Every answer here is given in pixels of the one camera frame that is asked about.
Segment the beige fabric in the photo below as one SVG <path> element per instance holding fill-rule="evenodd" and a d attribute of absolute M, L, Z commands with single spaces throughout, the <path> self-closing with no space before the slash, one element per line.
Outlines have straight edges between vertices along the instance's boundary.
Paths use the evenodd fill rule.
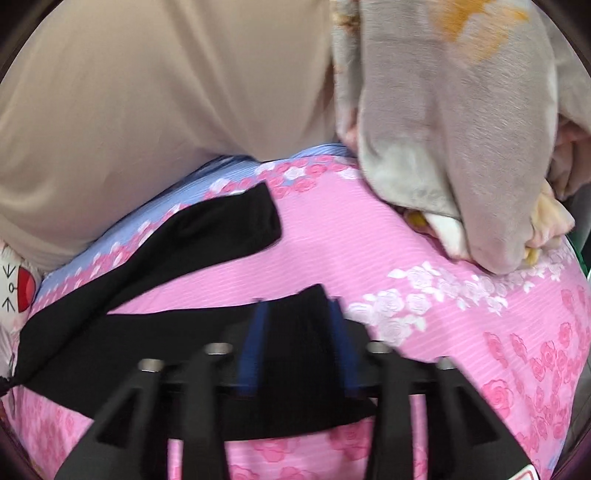
<path fill-rule="evenodd" d="M 0 85 L 0 238 L 44 270 L 218 154 L 333 139 L 326 0 L 64 0 Z"/>

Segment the pink rose pattern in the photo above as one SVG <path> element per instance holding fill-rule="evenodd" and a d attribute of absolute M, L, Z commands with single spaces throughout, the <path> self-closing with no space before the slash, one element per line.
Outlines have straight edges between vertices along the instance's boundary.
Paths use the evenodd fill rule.
<path fill-rule="evenodd" d="M 252 448 L 259 452 L 267 462 L 277 463 L 284 460 L 288 453 L 293 453 L 296 450 L 299 440 L 297 438 L 253 440 L 251 444 Z"/>
<path fill-rule="evenodd" d="M 232 194 L 252 187 L 259 181 L 267 181 L 276 199 L 301 194 L 318 186 L 322 175 L 338 173 L 356 166 L 341 163 L 330 155 L 302 158 L 282 162 L 271 169 L 262 170 L 253 177 L 229 181 L 217 191 L 210 190 L 203 199 Z M 187 205 L 176 205 L 158 222 L 147 222 L 125 245 L 115 244 L 111 250 L 98 255 L 92 264 L 65 279 L 37 299 L 33 311 L 37 312 L 72 290 L 123 264 L 133 252 L 170 216 Z M 481 382 L 481 393 L 504 420 L 519 416 L 521 430 L 514 431 L 524 450 L 532 458 L 543 480 L 549 480 L 551 469 L 540 464 L 545 442 L 564 440 L 570 421 L 570 405 L 574 386 L 587 357 L 591 343 L 591 297 L 587 288 L 576 286 L 563 288 L 560 297 L 565 315 L 570 319 L 557 326 L 554 338 L 547 338 L 537 345 L 528 343 L 527 332 L 498 335 L 485 332 L 483 346 L 494 360 L 496 370 L 491 371 L 489 381 Z M 16 403 L 20 415 L 11 420 L 33 462 L 43 466 L 48 479 L 52 478 L 67 453 L 89 425 L 89 420 L 69 412 L 27 392 L 16 390 Z M 529 418 L 523 424 L 523 414 Z M 334 455 L 342 455 L 348 462 L 360 462 L 363 466 L 371 445 L 372 423 L 364 420 L 358 424 L 336 428 L 319 440 L 319 448 L 328 449 Z M 258 466 L 251 461 L 232 461 L 232 480 L 315 480 L 319 475 L 305 468 L 301 456 L 309 451 L 299 451 L 299 439 L 277 439 L 248 442 L 243 450 L 254 452 Z M 269 468 L 276 466 L 271 475 Z M 171 478 L 180 480 L 180 470 L 172 470 Z M 420 445 L 415 446 L 415 475 L 426 474 L 426 454 Z"/>
<path fill-rule="evenodd" d="M 349 460 L 366 458 L 371 446 L 371 431 L 370 420 L 337 427 L 329 433 L 330 446 L 343 452 Z"/>
<path fill-rule="evenodd" d="M 572 321 L 558 326 L 556 339 L 542 342 L 537 354 L 535 345 L 526 345 L 517 333 L 510 334 L 505 341 L 494 333 L 484 333 L 490 356 L 499 362 L 503 370 L 511 367 L 511 374 L 505 375 L 505 380 L 498 378 L 485 384 L 482 396 L 504 420 L 517 410 L 514 391 L 523 398 L 531 423 L 515 437 L 530 458 L 536 457 L 542 442 L 564 440 L 569 428 L 570 408 L 561 404 L 560 398 L 572 398 L 573 392 L 566 389 L 574 391 L 591 345 L 588 327 L 583 328 L 577 314 L 577 310 L 584 310 L 589 318 L 591 299 L 587 290 L 577 286 L 574 295 L 571 290 L 563 289 L 560 296 L 565 310 L 572 315 Z M 577 344 L 576 349 L 572 348 L 573 343 Z M 506 354 L 509 351 L 506 346 L 511 347 L 513 358 Z M 522 380 L 522 375 L 527 375 L 528 370 L 537 384 L 530 394 L 526 392 Z M 550 479 L 551 469 L 542 468 L 539 462 L 536 466 L 541 478 Z"/>
<path fill-rule="evenodd" d="M 505 380 L 491 380 L 482 387 L 481 393 L 503 420 L 511 414 L 513 391 Z"/>

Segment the black strap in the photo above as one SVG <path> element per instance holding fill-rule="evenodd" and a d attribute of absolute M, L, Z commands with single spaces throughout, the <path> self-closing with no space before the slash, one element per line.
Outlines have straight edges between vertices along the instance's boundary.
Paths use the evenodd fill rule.
<path fill-rule="evenodd" d="M 71 340 L 126 301 L 187 273 L 257 253 L 280 237 L 279 215 L 264 183 L 181 210 L 127 262 L 29 319 L 9 385 L 33 381 Z"/>

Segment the clothing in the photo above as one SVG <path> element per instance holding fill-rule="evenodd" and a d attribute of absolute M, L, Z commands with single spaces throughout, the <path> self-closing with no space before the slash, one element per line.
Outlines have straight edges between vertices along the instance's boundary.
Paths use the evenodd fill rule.
<path fill-rule="evenodd" d="M 248 321 L 254 304 L 146 315 L 110 310 L 181 275 L 254 254 L 280 235 L 265 184 L 182 210 L 126 263 L 31 317 L 9 386 L 24 384 L 94 417 L 139 360 L 186 362 L 207 343 L 225 340 L 227 327 Z M 250 400 L 224 402 L 226 440 L 311 433 L 370 416 L 371 402 L 339 393 L 335 356 L 320 327 L 329 311 L 323 289 L 268 304 L 271 340 L 261 367 L 262 391 Z M 286 403 L 294 414 L 285 414 Z"/>
<path fill-rule="evenodd" d="M 62 2 L 0 83 L 0 238 L 54 270 L 219 155 L 332 141 L 332 88 L 324 0 Z"/>
<path fill-rule="evenodd" d="M 519 267 L 558 113 L 591 112 L 574 105 L 591 80 L 568 42 L 532 2 L 333 5 L 337 131 L 372 189 L 461 219 L 487 270 Z"/>

